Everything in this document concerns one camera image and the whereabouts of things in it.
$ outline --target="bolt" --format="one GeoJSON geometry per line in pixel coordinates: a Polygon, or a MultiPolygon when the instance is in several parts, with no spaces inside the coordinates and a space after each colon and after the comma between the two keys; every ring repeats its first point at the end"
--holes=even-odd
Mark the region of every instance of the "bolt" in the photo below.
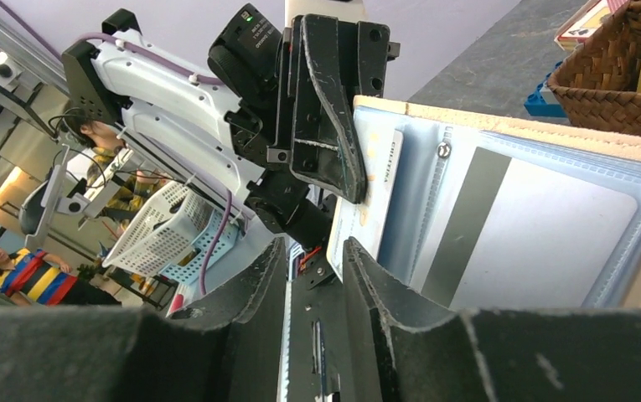
{"type": "Polygon", "coordinates": [[[446,159],[449,155],[451,155],[451,144],[448,142],[438,144],[438,157],[446,159]]]}

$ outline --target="hand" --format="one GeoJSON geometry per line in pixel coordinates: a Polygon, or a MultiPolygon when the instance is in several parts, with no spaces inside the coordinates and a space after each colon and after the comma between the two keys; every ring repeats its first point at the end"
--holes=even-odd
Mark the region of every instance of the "hand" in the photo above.
{"type": "Polygon", "coordinates": [[[158,182],[159,177],[149,177],[149,173],[137,171],[137,182],[142,184],[155,184],[158,182]]]}
{"type": "Polygon", "coordinates": [[[62,263],[59,265],[59,269],[61,270],[61,272],[65,273],[65,274],[70,274],[70,273],[71,273],[71,271],[72,271],[72,270],[71,270],[71,265],[68,265],[68,264],[67,264],[67,263],[65,263],[65,262],[62,262],[62,263]]]}

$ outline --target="card with gray stripe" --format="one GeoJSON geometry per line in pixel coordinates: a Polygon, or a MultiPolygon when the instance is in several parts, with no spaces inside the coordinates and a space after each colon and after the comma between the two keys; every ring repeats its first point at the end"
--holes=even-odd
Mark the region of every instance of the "card with gray stripe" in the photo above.
{"type": "Polygon", "coordinates": [[[452,309],[579,307],[636,200],[476,147],[421,294],[452,309]]]}

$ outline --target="brown woven basket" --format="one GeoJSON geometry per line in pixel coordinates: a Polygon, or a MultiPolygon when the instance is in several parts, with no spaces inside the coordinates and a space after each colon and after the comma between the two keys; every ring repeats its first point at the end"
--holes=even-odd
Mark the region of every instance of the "brown woven basket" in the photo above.
{"type": "Polygon", "coordinates": [[[641,1],[620,8],[547,80],[578,127],[641,136],[641,1]]]}

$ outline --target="person with black hair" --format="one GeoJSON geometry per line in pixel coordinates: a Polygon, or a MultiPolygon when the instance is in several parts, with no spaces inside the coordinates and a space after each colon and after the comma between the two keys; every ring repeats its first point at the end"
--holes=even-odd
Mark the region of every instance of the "person with black hair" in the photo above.
{"type": "Polygon", "coordinates": [[[31,306],[31,301],[45,306],[121,305],[112,294],[70,273],[71,266],[57,255],[26,249],[9,254],[0,247],[0,292],[17,306],[31,306]]]}
{"type": "MultiPolygon", "coordinates": [[[[91,120],[81,108],[73,106],[71,101],[66,105],[63,118],[64,126],[71,131],[74,139],[94,153],[86,174],[88,186],[92,187],[101,171],[105,170],[115,160],[117,153],[125,147],[125,142],[118,138],[116,132],[107,124],[91,120]]],[[[121,226],[126,226],[130,213],[137,212],[162,184],[159,175],[151,177],[149,173],[143,172],[131,175],[108,202],[103,214],[121,226]]]]}

